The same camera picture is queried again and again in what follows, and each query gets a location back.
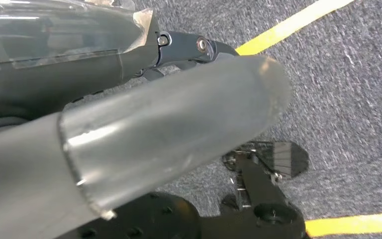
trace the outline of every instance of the screw hole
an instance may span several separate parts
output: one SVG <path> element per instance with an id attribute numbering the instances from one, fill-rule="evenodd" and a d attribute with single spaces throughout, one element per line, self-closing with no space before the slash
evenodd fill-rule
<path id="1" fill-rule="evenodd" d="M 163 215 L 172 214 L 172 212 L 173 212 L 173 210 L 170 207 L 165 207 L 164 209 L 162 209 L 162 214 Z"/>
<path id="2" fill-rule="evenodd" d="M 94 239 L 96 238 L 97 232 L 94 229 L 87 229 L 80 234 L 82 239 Z"/>
<path id="3" fill-rule="evenodd" d="M 298 218 L 295 210 L 281 204 L 259 204 L 254 208 L 254 214 L 258 218 L 258 227 L 261 222 L 271 225 L 291 224 Z"/>
<path id="4" fill-rule="evenodd" d="M 130 239 L 140 238 L 143 235 L 143 231 L 138 227 L 128 229 L 126 233 Z"/>

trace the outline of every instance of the yellow floor stripe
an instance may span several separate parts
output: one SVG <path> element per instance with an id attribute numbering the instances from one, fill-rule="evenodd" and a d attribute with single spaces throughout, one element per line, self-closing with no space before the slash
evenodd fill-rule
<path id="1" fill-rule="evenodd" d="M 260 53 L 311 22 L 353 1 L 354 0 L 318 0 L 297 14 L 236 48 L 236 51 L 240 55 Z M 382 233 L 382 214 L 310 220 L 305 222 L 305 226 L 310 237 Z"/>
<path id="2" fill-rule="evenodd" d="M 320 17 L 348 5 L 354 0 L 318 0 L 302 11 L 280 22 L 256 38 L 236 48 L 240 55 L 254 55 L 282 41 Z"/>
<path id="3" fill-rule="evenodd" d="M 305 226 L 310 237 L 382 233 L 382 214 L 311 220 Z"/>

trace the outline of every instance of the hex bolt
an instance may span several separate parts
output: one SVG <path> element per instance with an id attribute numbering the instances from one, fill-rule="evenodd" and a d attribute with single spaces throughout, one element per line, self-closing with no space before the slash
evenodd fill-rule
<path id="1" fill-rule="evenodd" d="M 200 52 L 206 52 L 206 50 L 207 50 L 207 40 L 204 37 L 199 37 L 197 39 L 197 49 Z"/>
<path id="2" fill-rule="evenodd" d="M 157 44 L 158 44 L 159 46 L 166 46 L 166 45 L 169 44 L 169 39 L 168 39 L 166 36 L 161 35 L 161 36 L 159 36 L 159 37 L 157 38 Z"/>

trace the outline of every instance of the metal bracket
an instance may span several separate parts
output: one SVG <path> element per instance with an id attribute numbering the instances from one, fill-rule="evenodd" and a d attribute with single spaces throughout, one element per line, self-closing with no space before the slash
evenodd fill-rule
<path id="1" fill-rule="evenodd" d="M 206 39 L 197 34 L 161 31 L 157 37 L 159 59 L 153 68 L 142 69 L 135 77 L 153 81 L 164 75 L 157 68 L 176 66 L 187 70 L 198 64 L 206 64 L 238 53 L 229 45 Z"/>

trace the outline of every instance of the clear plastic cover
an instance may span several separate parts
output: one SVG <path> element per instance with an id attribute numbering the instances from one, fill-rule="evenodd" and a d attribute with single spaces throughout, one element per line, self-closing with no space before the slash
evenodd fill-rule
<path id="1" fill-rule="evenodd" d="M 253 139 L 289 96 L 274 60 L 227 58 L 64 112 L 64 150 L 104 213 Z"/>
<path id="2" fill-rule="evenodd" d="M 133 0 L 86 0 L 97 5 L 118 6 L 124 9 L 135 11 L 135 3 Z"/>
<path id="3" fill-rule="evenodd" d="M 145 44 L 152 14 L 77 0 L 0 0 L 0 64 L 124 53 Z"/>

